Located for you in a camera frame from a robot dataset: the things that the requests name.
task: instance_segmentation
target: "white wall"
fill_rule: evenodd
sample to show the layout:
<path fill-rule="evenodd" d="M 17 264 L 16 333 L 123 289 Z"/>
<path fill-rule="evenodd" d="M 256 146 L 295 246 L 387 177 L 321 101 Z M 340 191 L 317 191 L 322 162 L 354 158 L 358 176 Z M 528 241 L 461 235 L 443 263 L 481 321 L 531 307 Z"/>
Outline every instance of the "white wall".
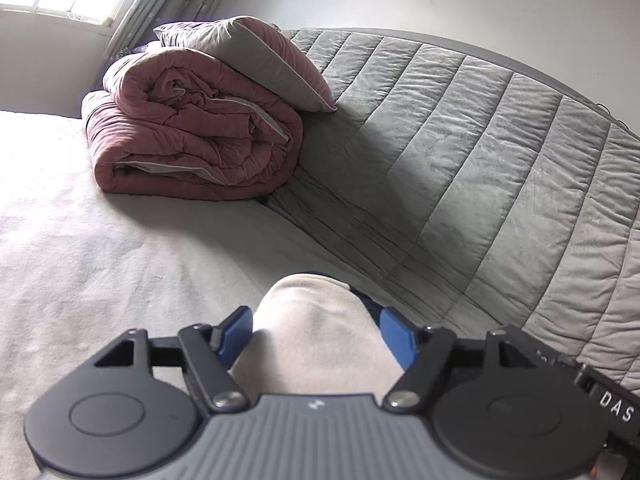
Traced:
<path fill-rule="evenodd" d="M 0 10 L 0 110 L 79 117 L 110 39 L 100 31 Z"/>
<path fill-rule="evenodd" d="M 640 0 L 222 0 L 282 28 L 413 30 L 542 70 L 640 133 Z"/>

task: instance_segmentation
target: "pillow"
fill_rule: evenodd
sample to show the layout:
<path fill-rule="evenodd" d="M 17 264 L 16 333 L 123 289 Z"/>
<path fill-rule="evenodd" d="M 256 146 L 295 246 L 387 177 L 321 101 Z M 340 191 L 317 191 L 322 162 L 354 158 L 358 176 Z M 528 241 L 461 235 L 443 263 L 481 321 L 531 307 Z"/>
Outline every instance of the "pillow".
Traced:
<path fill-rule="evenodd" d="M 335 111 L 329 85 L 311 60 L 258 18 L 236 16 L 217 22 L 167 23 L 154 32 L 162 46 L 193 48 L 209 54 L 297 110 Z"/>

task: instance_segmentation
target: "pink duvet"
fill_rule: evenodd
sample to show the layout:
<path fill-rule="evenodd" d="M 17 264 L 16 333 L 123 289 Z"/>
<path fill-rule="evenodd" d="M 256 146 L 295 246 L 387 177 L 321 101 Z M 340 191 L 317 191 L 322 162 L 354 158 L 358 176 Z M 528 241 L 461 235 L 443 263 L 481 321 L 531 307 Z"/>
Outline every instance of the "pink duvet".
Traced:
<path fill-rule="evenodd" d="M 103 84 L 82 101 L 82 118 L 107 192 L 232 200 L 269 193 L 293 172 L 300 117 L 207 54 L 133 54 Z"/>

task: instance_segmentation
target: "gray ribbed surface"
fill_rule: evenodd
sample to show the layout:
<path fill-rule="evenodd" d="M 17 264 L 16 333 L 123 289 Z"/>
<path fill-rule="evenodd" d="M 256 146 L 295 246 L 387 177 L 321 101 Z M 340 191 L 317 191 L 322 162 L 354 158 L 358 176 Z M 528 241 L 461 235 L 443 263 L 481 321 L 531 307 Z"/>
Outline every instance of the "gray ribbed surface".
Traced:
<path fill-rule="evenodd" d="M 324 406 L 310 408 L 321 400 Z M 44 475 L 40 480 L 54 480 Z M 175 462 L 138 480 L 478 480 L 436 446 L 414 416 L 371 396 L 263 396 L 219 415 Z"/>
<path fill-rule="evenodd" d="M 337 100 L 269 206 L 466 337 L 522 327 L 640 392 L 640 139 L 486 51 L 283 31 Z"/>

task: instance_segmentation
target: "window frame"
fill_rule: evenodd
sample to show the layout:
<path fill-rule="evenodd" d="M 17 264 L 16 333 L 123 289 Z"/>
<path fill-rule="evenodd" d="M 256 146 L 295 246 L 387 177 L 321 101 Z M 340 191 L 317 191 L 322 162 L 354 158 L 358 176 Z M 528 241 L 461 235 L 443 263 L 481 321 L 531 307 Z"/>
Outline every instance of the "window frame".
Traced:
<path fill-rule="evenodd" d="M 67 10 L 38 7 L 39 1 L 40 0 L 34 0 L 34 3 L 30 6 L 0 3 L 0 13 L 22 12 L 25 14 L 48 16 L 53 19 L 63 20 L 65 25 L 93 30 L 102 36 L 112 36 L 135 0 L 120 0 L 120 3 L 117 5 L 116 10 L 113 13 L 114 16 L 112 18 L 104 19 L 102 22 L 97 21 L 96 18 L 76 19 L 73 16 L 70 16 L 70 14 L 73 13 Z"/>

